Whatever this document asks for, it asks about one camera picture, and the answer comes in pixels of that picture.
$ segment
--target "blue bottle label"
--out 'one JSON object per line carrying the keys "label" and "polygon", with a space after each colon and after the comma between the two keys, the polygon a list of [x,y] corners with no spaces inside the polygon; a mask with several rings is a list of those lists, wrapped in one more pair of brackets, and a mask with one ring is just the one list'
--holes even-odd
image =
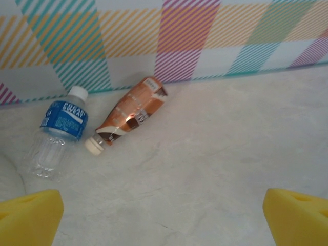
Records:
{"label": "blue bottle label", "polygon": [[67,101],[54,101],[40,127],[62,130],[80,140],[87,122],[88,114],[82,108]]}

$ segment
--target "plastic bottle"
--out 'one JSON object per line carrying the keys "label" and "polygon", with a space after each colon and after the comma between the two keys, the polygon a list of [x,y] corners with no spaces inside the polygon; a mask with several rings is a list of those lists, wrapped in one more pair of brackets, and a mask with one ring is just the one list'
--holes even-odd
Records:
{"label": "plastic bottle", "polygon": [[46,112],[34,142],[23,158],[21,173],[58,181],[80,140],[88,121],[84,111],[88,92],[73,86],[64,100],[53,102]]}
{"label": "plastic bottle", "polygon": [[166,101],[168,94],[162,83],[155,77],[146,77],[136,84],[105,119],[104,123],[88,138],[85,147],[99,155],[105,145],[141,126]]}

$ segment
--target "brown bottle label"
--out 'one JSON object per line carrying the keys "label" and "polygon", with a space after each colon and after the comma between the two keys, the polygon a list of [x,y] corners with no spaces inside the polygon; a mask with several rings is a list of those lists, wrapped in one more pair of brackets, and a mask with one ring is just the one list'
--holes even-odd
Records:
{"label": "brown bottle label", "polygon": [[162,83],[146,77],[122,97],[96,132],[109,144],[142,125],[163,105],[168,94]]}

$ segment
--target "bottle neck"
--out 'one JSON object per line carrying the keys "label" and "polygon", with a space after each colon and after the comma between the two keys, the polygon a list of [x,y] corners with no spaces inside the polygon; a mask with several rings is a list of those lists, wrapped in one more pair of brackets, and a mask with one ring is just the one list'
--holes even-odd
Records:
{"label": "bottle neck", "polygon": [[103,140],[103,138],[98,134],[98,133],[94,133],[94,135],[92,136],[92,138],[102,147],[105,146],[105,141]]}
{"label": "bottle neck", "polygon": [[67,95],[66,100],[72,104],[75,104],[75,105],[81,107],[81,108],[84,108],[84,106],[85,106],[85,102],[77,96]]}

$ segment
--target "wall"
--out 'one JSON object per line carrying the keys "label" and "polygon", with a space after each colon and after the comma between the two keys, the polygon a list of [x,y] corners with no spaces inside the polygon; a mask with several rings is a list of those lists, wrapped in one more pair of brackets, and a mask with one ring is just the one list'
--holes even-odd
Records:
{"label": "wall", "polygon": [[328,62],[328,1],[6,0],[0,104]]}

